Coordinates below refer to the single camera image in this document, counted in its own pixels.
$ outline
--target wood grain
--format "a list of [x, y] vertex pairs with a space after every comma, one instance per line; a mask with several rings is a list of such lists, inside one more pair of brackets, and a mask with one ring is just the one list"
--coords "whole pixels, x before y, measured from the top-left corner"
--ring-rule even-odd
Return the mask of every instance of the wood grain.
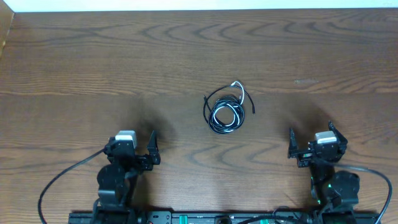
[[[137, 131], [140, 152], [160, 134], [162, 163], [140, 180], [140, 205], [313, 205], [309, 170], [287, 159], [287, 130], [307, 141], [329, 119], [349, 141], [342, 162], [397, 188], [397, 25], [397, 9], [17, 14], [0, 61], [0, 222], [39, 223], [47, 182], [120, 129]], [[256, 115], [215, 135], [203, 94], [235, 79]], [[227, 93], [239, 94], [217, 96]], [[47, 221], [90, 209], [107, 163], [98, 156], [54, 183]], [[380, 211], [386, 184], [359, 175], [356, 208]], [[397, 223], [396, 210], [394, 195], [383, 223]]]
[[14, 12], [3, 0], [0, 0], [0, 58], [2, 49], [6, 45], [6, 39], [13, 17]]

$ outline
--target black power cable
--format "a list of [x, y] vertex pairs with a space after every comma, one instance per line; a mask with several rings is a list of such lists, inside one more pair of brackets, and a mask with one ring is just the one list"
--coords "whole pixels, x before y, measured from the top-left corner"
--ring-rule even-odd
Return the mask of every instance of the black power cable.
[[287, 218], [287, 217], [280, 217], [280, 216], [275, 216], [275, 215], [260, 215], [258, 217], [255, 218], [249, 218], [245, 221], [239, 222], [238, 224], [248, 224], [248, 223], [252, 223], [252, 222], [257, 222], [260, 220], [282, 220], [282, 221], [286, 221], [286, 222], [291, 222], [291, 223], [303, 223], [305, 224], [305, 222], [301, 221], [301, 220], [297, 220], [297, 219], [293, 219], [293, 218]]
[[381, 223], [381, 218], [383, 217], [384, 213], [386, 212], [387, 207], [390, 204], [391, 197], [392, 197], [392, 184], [391, 184], [391, 181], [388, 179], [388, 177], [386, 175], [382, 174], [381, 172], [379, 172], [377, 170], [372, 170], [372, 169], [369, 169], [367, 167], [351, 166], [351, 165], [345, 165], [345, 164], [335, 164], [335, 163], [332, 163], [332, 162], [324, 161], [323, 159], [315, 159], [315, 160], [316, 161], [320, 161], [320, 162], [322, 162], [324, 164], [327, 164], [329, 166], [340, 167], [340, 168], [343, 168], [343, 169], [352, 169], [352, 170], [356, 170], [356, 171], [360, 171], [360, 172], [368, 172], [368, 173], [371, 173], [371, 174], [376, 174], [376, 175], [380, 176], [381, 178], [383, 178], [387, 182], [387, 185], [388, 185], [388, 195], [387, 195], [386, 202], [384, 203], [384, 206], [383, 206], [379, 216], [377, 217], [377, 220], [374, 222], [374, 224]]
[[277, 208], [274, 210], [274, 212], [272, 212], [272, 215], [275, 216], [276, 213], [278, 212], [278, 210], [283, 209], [283, 208], [289, 209], [290, 212], [293, 213], [294, 217], [296, 217], [296, 219], [300, 219], [299, 216], [298, 216], [289, 206], [286, 206], [286, 205], [282, 205], [282, 206], [277, 207]]
[[86, 159], [83, 159], [82, 161], [76, 163], [75, 165], [72, 165], [68, 168], [66, 168], [65, 170], [63, 170], [61, 173], [59, 173], [58, 175], [56, 175], [48, 184], [47, 186], [45, 186], [45, 188], [43, 189], [42, 193], [40, 194], [40, 198], [39, 201], [37, 202], [37, 211], [39, 212], [39, 217], [40, 220], [42, 221], [43, 224], [47, 224], [47, 222], [44, 219], [43, 216], [43, 211], [42, 211], [42, 201], [43, 201], [43, 196], [45, 194], [45, 192], [50, 188], [50, 186], [58, 179], [60, 178], [63, 174], [65, 174], [66, 172], [72, 170], [73, 168], [80, 166], [82, 164], [85, 164], [86, 162], [90, 161], [92, 158], [96, 157], [97, 155], [101, 154], [105, 149], [102, 149], [96, 153], [94, 153], [93, 155], [87, 157]]
[[[208, 103], [208, 100], [210, 99], [210, 97], [213, 96], [216, 92], [218, 92], [222, 89], [225, 89], [225, 88], [238, 88], [238, 89], [242, 90], [242, 92], [244, 94], [246, 94], [248, 96], [248, 98], [250, 99], [250, 102], [252, 104], [253, 114], [256, 112], [256, 110], [254, 108], [253, 100], [251, 99], [249, 93], [247, 93], [244, 90], [242, 84], [238, 81], [236, 81], [230, 85], [223, 86], [223, 87], [217, 89], [212, 94], [210, 94], [209, 97], [204, 96], [205, 103], [203, 105], [203, 117], [204, 117], [206, 123], [208, 123], [210, 129], [217, 134], [228, 134], [228, 133], [238, 129], [240, 126], [242, 126], [243, 121], [244, 121], [244, 109], [242, 107], [243, 100], [244, 100], [244, 94], [241, 96], [242, 99], [240, 102], [234, 96], [224, 96], [224, 97], [220, 98], [219, 100], [217, 100], [217, 102], [214, 104], [212, 109], [210, 108], [209, 103]], [[206, 118], [206, 106], [210, 112], [208, 118]], [[233, 112], [234, 119], [230, 124], [224, 124], [222, 121], [220, 121], [217, 118], [216, 114], [222, 108], [228, 108]]]

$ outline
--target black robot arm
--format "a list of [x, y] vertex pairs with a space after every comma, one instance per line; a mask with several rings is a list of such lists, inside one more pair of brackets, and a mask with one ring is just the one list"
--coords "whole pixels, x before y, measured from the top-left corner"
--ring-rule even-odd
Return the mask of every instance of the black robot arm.
[[152, 132], [147, 145], [149, 154], [136, 155], [136, 147], [134, 131], [120, 131], [109, 139], [104, 153], [111, 164], [104, 166], [98, 173], [99, 199], [93, 208], [90, 223], [146, 223], [146, 214], [130, 208], [129, 202], [138, 176], [160, 164], [156, 132]]
[[329, 131], [315, 134], [304, 149], [299, 149], [290, 129], [289, 158], [299, 167], [309, 167], [311, 193], [321, 209], [313, 212], [316, 223], [357, 223], [353, 207], [358, 204], [359, 176], [342, 170], [335, 172], [333, 163], [344, 155], [348, 141], [329, 121]]

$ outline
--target coiled cable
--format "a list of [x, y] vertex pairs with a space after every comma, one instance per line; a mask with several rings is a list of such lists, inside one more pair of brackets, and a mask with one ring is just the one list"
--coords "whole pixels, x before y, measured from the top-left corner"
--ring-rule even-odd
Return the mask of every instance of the coiled cable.
[[[239, 99], [237, 99], [235, 96], [221, 97], [214, 104], [213, 108], [210, 108], [210, 106], [208, 104], [208, 100], [210, 99], [210, 97], [213, 96], [216, 92], [218, 92], [222, 89], [225, 89], [225, 88], [238, 88], [238, 89], [242, 90], [242, 95], [239, 96]], [[252, 104], [252, 112], [254, 115], [256, 110], [254, 108], [253, 100], [251, 99], [249, 93], [247, 93], [244, 90], [243, 85], [238, 81], [235, 81], [230, 85], [226, 85], [226, 86], [223, 86], [223, 87], [217, 89], [212, 94], [210, 94], [209, 97], [206, 97], [205, 95], [203, 95], [204, 100], [205, 100], [205, 104], [203, 105], [203, 117], [204, 117], [206, 123], [208, 123], [208, 125], [212, 131], [214, 131], [217, 134], [228, 134], [242, 126], [243, 121], [244, 121], [244, 109], [243, 109], [242, 105], [243, 105], [245, 94], [248, 96], [248, 98]], [[208, 108], [208, 110], [210, 112], [208, 115], [208, 118], [206, 117], [206, 107]], [[217, 112], [219, 112], [219, 110], [222, 108], [228, 108], [233, 112], [233, 120], [231, 123], [224, 124], [222, 121], [220, 121], [217, 118]]]

